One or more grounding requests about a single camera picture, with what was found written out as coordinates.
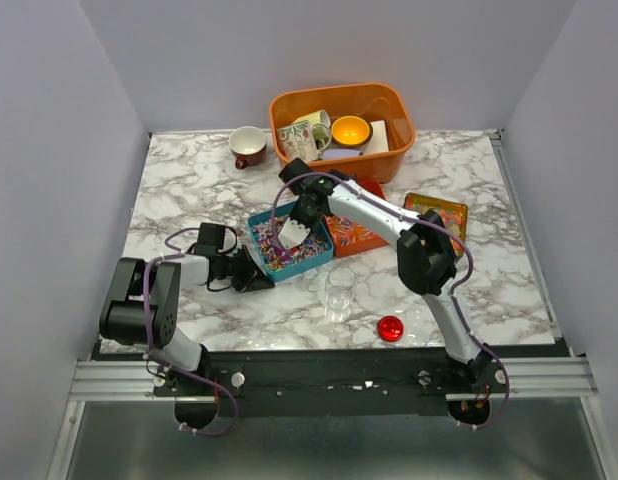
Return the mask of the teal candy tray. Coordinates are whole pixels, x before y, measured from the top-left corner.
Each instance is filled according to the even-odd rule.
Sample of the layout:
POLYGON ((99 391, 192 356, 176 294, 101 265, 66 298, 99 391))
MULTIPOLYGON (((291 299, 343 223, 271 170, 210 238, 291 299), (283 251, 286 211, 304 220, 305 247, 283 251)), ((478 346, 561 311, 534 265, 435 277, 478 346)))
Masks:
POLYGON ((291 265, 283 265, 276 254, 279 247, 274 242, 270 211, 251 215, 247 226, 252 240, 249 251, 254 255, 256 264, 274 283, 322 266, 333 258, 334 246, 324 221, 301 245, 291 249, 294 257, 291 265))

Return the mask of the orange candy tray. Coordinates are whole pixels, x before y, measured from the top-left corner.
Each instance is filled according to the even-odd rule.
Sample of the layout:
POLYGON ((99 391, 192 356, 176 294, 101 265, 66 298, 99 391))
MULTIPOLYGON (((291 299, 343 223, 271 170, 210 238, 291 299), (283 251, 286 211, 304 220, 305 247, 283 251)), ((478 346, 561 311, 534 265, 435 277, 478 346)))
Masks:
POLYGON ((325 216, 324 219, 336 258, 364 253, 387 245, 380 236, 346 217, 325 216))

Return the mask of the clear plastic jar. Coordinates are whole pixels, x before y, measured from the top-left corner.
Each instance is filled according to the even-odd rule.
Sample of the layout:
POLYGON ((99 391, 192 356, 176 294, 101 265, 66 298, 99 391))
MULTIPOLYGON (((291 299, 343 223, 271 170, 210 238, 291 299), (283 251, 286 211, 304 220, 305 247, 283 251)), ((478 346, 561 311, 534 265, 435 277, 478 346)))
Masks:
POLYGON ((325 280, 325 316, 330 321, 344 321, 351 312, 356 286, 355 273, 347 267, 330 271, 325 280))

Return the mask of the orange plastic bin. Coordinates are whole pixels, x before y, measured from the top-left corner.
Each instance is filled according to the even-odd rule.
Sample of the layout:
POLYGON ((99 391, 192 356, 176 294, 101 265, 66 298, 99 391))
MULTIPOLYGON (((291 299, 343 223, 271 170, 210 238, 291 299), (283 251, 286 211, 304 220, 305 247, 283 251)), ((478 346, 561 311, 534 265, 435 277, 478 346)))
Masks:
POLYGON ((270 127, 277 130, 318 110, 326 111, 331 119, 358 115, 370 122, 384 121, 388 150, 315 161, 310 167, 316 171, 335 169, 357 180, 387 183, 395 177, 416 140, 416 131, 402 97, 393 87, 382 83, 335 85, 283 93, 269 106, 270 127))

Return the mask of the gold tin candy tray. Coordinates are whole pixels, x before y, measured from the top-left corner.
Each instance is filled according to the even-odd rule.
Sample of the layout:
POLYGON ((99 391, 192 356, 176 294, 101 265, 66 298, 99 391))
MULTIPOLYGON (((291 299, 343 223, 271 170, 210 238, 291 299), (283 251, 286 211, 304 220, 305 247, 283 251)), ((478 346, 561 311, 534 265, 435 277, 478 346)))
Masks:
POLYGON ((465 204, 409 192, 404 198, 403 207, 421 214, 434 210, 441 216, 444 226, 465 241, 468 221, 468 207, 465 204))

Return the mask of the purple plastic scoop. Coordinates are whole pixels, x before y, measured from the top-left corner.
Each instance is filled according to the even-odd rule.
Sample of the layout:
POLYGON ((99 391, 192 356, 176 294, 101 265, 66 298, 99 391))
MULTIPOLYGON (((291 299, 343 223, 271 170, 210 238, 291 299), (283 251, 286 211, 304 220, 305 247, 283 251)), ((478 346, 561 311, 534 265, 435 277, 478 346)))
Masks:
POLYGON ((277 249, 276 254, 283 265, 291 265, 294 262, 294 257, 284 249, 277 249))

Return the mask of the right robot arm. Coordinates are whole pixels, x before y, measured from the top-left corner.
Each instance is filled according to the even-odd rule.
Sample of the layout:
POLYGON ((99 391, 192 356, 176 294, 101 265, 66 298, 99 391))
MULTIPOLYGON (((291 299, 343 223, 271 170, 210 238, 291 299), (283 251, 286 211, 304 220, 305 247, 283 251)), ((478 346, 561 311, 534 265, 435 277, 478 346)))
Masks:
POLYGON ((485 380, 495 354, 480 341, 457 289, 473 273, 469 266, 456 278, 454 244, 463 246, 433 210, 423 214, 397 207, 361 187, 336 170, 316 172, 296 158, 279 173, 284 189, 297 196, 288 219, 276 233, 279 245, 290 250, 320 226, 325 216, 344 217, 378 235, 397 255, 398 277, 420 295, 443 335, 449 379, 458 390, 469 392, 485 380))

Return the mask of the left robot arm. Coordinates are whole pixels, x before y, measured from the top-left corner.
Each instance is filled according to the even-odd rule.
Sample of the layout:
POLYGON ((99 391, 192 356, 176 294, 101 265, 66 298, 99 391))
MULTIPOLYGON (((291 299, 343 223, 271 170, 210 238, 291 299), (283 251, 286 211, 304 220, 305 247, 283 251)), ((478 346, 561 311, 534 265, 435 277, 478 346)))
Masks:
POLYGON ((180 293, 190 287, 212 293, 255 292, 273 288, 274 282, 246 247, 238 242, 225 245, 226 236, 238 237, 235 228, 202 222, 182 231, 197 233, 186 249, 166 240, 170 255, 118 261, 100 314, 99 333, 121 345, 143 347, 149 358, 178 368, 177 384, 186 393, 198 395, 210 385, 208 351, 177 326, 180 293))

